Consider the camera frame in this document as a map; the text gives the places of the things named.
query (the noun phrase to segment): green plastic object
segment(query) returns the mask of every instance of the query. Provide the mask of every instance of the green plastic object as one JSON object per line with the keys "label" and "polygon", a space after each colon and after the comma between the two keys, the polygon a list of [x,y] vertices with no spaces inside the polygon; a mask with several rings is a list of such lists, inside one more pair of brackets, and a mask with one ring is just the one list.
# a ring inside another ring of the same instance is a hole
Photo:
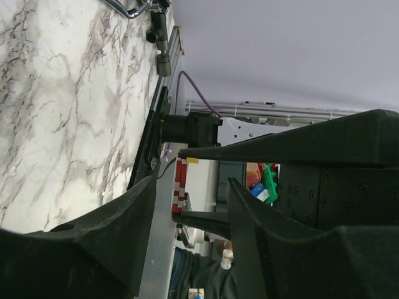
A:
{"label": "green plastic object", "polygon": [[266,165],[263,169],[263,185],[269,191],[269,197],[266,199],[266,204],[272,204],[277,200],[276,187],[277,184],[273,181],[274,173],[270,169],[270,165]]}

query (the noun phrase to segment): marble table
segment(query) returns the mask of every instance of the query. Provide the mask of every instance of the marble table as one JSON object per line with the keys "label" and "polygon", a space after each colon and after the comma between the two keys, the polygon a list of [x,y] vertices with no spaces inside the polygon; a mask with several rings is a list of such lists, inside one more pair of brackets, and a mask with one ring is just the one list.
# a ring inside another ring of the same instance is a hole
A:
{"label": "marble table", "polygon": [[0,227],[50,230],[126,191],[158,80],[150,25],[100,0],[0,0]]}

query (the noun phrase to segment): black cable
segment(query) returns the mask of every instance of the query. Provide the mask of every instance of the black cable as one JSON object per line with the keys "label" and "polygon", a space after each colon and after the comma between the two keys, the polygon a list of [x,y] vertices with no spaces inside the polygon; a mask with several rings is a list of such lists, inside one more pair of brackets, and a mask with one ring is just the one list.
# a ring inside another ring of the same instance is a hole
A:
{"label": "black cable", "polygon": [[164,168],[162,174],[161,174],[159,177],[157,177],[156,179],[162,178],[163,175],[165,174],[166,170],[168,170],[168,168],[169,168],[174,162],[176,162],[176,159],[177,159],[177,157],[175,157],[175,158],[173,158],[172,160],[170,160],[169,163],[168,163],[168,165],[166,165],[166,167]]}

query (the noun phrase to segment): wall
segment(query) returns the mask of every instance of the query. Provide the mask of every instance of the wall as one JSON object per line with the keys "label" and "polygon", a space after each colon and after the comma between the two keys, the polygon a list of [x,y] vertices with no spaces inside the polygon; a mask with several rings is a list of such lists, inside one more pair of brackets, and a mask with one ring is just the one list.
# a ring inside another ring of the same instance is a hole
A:
{"label": "wall", "polygon": [[397,0],[174,0],[173,7],[185,70],[213,102],[399,110]]}

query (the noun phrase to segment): wire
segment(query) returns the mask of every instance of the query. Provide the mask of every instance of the wire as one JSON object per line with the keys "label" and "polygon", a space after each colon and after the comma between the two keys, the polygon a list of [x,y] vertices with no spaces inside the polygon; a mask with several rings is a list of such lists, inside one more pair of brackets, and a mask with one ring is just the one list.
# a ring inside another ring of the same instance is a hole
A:
{"label": "wire", "polygon": [[169,161],[168,165],[166,165],[166,167],[164,168],[162,174],[161,174],[159,177],[157,177],[156,179],[160,179],[160,178],[163,177],[163,175],[165,174],[166,170],[168,170],[168,168],[169,168],[174,162],[176,162],[176,158],[177,158],[177,157],[175,157],[175,158],[173,158],[172,160]]}
{"label": "wire", "polygon": [[193,86],[193,88],[195,89],[195,91],[197,92],[197,94],[199,95],[199,97],[201,98],[202,102],[204,102],[205,106],[208,107],[209,110],[211,110],[214,114],[216,114],[219,117],[224,117],[222,114],[220,114],[220,112],[218,112],[215,108],[212,107],[211,104],[209,104],[209,102],[205,99],[205,97],[203,96],[203,94],[200,92],[198,86],[194,83],[193,79],[184,71],[182,70],[179,73],[179,76],[177,78],[177,86],[176,86],[176,102],[175,102],[175,114],[177,112],[177,103],[178,103],[178,96],[179,96],[179,89],[180,89],[180,79],[181,76],[184,75],[187,80],[189,81],[189,83]]}

